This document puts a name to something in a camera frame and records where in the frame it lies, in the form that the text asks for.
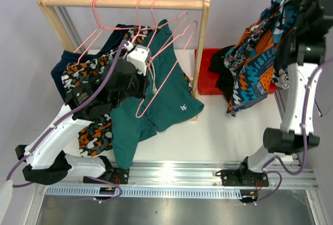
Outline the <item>pink hanger camouflage shorts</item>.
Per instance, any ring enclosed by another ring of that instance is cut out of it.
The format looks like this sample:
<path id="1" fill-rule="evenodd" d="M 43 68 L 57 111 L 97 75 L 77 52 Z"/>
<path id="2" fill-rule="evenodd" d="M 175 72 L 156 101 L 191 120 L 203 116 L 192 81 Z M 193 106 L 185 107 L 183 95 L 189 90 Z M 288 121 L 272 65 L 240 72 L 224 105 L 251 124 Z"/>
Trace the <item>pink hanger camouflage shorts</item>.
<path id="1" fill-rule="evenodd" d="M 131 30 L 131 28 L 119 28 L 119 27 L 106 27 L 104 26 L 97 10 L 96 10 L 96 3 L 98 0 L 92 0 L 91 2 L 91 9 L 95 18 L 95 22 L 97 25 L 96 30 L 74 51 L 77 52 L 79 50 L 79 48 L 81 48 L 87 41 L 89 41 L 97 31 L 100 31 L 96 37 L 91 41 L 91 43 L 89 44 L 89 46 L 81 53 L 81 55 L 79 56 L 77 63 L 75 65 L 80 64 L 82 57 L 89 51 L 89 49 L 91 48 L 91 46 L 98 40 L 98 38 L 101 36 L 101 34 L 104 32 L 104 30 Z M 140 16 L 139 16 L 139 11 L 138 11 L 138 7 L 139 4 L 142 0 L 138 0 L 137 4 L 136 4 L 136 14 L 137 14 L 137 23 L 138 23 L 138 30 L 136 35 L 133 37 L 133 39 L 129 42 L 129 44 L 133 44 L 138 37 L 146 37 L 145 34 L 141 34 L 141 30 L 142 30 L 142 26 L 140 23 Z"/>

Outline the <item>orange camouflage shorts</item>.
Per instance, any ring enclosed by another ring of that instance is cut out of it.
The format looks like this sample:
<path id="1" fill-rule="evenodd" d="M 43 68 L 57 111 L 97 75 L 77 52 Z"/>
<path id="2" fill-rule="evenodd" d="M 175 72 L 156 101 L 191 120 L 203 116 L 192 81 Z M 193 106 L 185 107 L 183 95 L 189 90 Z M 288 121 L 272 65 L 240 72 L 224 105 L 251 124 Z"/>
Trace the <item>orange camouflage shorts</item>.
<path id="1" fill-rule="evenodd" d="M 134 28 L 128 30 L 123 39 L 130 41 L 134 37 Z M 115 57 L 116 52 L 109 55 L 91 59 L 85 63 L 68 64 L 61 79 L 67 94 L 80 83 L 86 83 L 103 73 L 104 67 Z M 112 119 L 110 114 L 100 116 L 95 122 L 85 127 L 78 133 L 79 152 L 82 156 L 97 156 L 103 151 L 112 149 Z"/>

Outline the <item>blue patterned shorts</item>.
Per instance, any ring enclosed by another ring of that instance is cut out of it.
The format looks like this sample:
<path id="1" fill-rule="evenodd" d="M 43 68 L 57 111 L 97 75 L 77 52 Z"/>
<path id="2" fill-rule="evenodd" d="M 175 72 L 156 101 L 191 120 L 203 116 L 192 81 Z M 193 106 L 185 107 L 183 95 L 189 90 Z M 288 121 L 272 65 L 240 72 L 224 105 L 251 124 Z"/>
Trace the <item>blue patterned shorts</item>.
<path id="1" fill-rule="evenodd" d="M 271 0 L 258 21 L 247 27 L 224 57 L 224 65 L 233 77 L 227 114 L 235 116 L 267 98 L 270 87 L 289 87 L 288 66 L 278 58 L 278 50 L 291 34 L 297 7 L 292 0 Z"/>

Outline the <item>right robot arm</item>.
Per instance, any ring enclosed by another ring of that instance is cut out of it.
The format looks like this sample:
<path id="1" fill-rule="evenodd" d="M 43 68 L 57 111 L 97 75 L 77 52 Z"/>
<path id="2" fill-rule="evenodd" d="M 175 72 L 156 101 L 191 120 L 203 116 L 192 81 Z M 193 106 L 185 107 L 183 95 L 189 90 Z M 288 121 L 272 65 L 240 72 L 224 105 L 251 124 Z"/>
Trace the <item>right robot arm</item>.
<path id="1" fill-rule="evenodd" d="M 282 156 L 301 152 L 300 169 L 286 170 L 299 174 L 306 164 L 308 149 L 320 142 L 314 135 L 313 108 L 318 79 L 323 67 L 331 62 L 325 58 L 325 36 L 332 28 L 332 0 L 290 0 L 287 6 L 295 8 L 296 18 L 277 56 L 288 66 L 286 109 L 280 128 L 267 128 L 263 145 L 240 164 L 237 178 L 246 186 L 266 178 L 266 169 L 272 162 L 281 163 Z"/>

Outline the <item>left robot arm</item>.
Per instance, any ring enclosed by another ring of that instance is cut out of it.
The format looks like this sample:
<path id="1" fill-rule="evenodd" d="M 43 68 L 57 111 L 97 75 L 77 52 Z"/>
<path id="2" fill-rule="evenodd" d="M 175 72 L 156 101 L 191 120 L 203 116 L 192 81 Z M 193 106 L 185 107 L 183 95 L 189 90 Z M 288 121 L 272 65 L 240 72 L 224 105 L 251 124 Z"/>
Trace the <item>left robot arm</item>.
<path id="1" fill-rule="evenodd" d="M 113 60 L 86 83 L 68 93 L 57 117 L 30 145 L 15 149 L 26 181 L 52 185 L 62 180 L 108 183 L 114 168 L 105 156 L 81 157 L 64 152 L 84 128 L 117 108 L 128 98 L 143 98 L 149 85 L 147 63 L 137 59 Z"/>

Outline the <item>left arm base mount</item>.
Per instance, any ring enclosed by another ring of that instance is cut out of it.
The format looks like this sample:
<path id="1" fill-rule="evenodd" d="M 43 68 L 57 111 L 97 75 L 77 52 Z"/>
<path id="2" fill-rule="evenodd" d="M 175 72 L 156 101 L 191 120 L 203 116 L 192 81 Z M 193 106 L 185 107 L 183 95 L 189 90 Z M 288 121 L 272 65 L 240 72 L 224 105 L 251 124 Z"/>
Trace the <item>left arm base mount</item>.
<path id="1" fill-rule="evenodd" d="M 120 184 L 128 184 L 129 176 L 130 176 L 129 169 L 125 170 L 116 167 L 113 169 L 112 173 L 104 173 L 97 179 L 120 185 Z"/>

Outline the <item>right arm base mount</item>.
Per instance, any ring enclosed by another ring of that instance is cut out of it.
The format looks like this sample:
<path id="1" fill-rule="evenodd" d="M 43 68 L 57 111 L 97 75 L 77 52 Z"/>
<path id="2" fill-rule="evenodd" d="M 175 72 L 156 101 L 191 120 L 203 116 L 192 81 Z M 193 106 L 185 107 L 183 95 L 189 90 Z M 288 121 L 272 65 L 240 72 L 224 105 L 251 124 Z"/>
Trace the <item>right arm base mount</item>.
<path id="1" fill-rule="evenodd" d="M 250 170 L 223 169 L 214 173 L 220 177 L 225 187 L 268 187 L 268 176 L 265 173 L 255 173 Z"/>

